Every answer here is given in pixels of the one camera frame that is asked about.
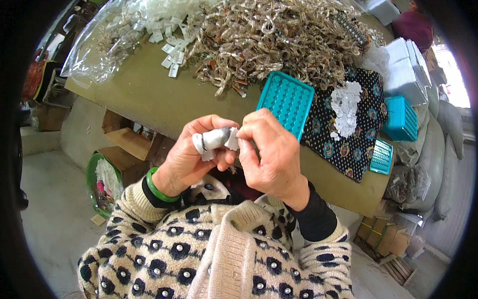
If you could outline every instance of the green jade bangle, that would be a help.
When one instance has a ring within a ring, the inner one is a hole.
[[[156,172],[156,170],[158,170],[157,167],[153,167],[151,168],[148,173],[146,174],[146,183],[148,184],[148,187],[149,189],[151,190],[151,192],[157,197],[159,198],[160,200],[162,201],[165,201],[165,202],[176,202],[179,197],[181,195],[178,195],[176,197],[169,197],[169,196],[166,196],[164,194],[162,194],[158,188],[156,188],[156,186],[154,185],[154,183],[152,182],[152,174]]]

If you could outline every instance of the teal plastic tray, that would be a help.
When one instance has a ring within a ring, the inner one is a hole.
[[[402,96],[385,99],[388,118],[382,128],[393,141],[417,140],[417,115]]]
[[[393,157],[393,146],[380,139],[375,140],[370,171],[387,175],[390,172],[391,159]]]
[[[256,110],[269,109],[298,141],[314,99],[315,90],[280,71],[269,74]]]

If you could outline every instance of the table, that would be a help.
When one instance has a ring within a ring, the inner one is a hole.
[[[373,28],[381,26],[379,30],[386,30],[373,16],[361,18],[363,22],[375,23]],[[391,33],[387,32],[386,40],[392,40]],[[245,115],[255,111],[261,94],[259,86],[250,87],[245,99],[233,89],[217,99],[216,87],[193,78],[196,71],[193,66],[180,69],[178,78],[169,78],[168,71],[161,66],[166,57],[161,47],[162,44],[144,43],[112,79],[101,85],[85,89],[68,78],[65,88],[173,139],[178,138],[183,126],[192,119],[215,113],[241,124]],[[302,147],[300,156],[302,173],[325,201],[360,215],[373,216],[390,175],[367,171],[362,182],[356,183],[309,148]]]

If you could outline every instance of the person in maroon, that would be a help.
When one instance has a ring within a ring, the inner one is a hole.
[[[396,38],[411,39],[422,53],[425,53],[433,43],[432,21],[418,10],[414,1],[410,1],[408,11],[402,12],[391,23],[391,27]]]

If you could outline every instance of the woman's right hand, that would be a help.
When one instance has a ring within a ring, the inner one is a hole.
[[[247,185],[281,199],[295,211],[303,210],[310,190],[300,172],[300,145],[294,135],[263,108],[244,117],[237,137]],[[259,149],[260,160],[251,140]]]

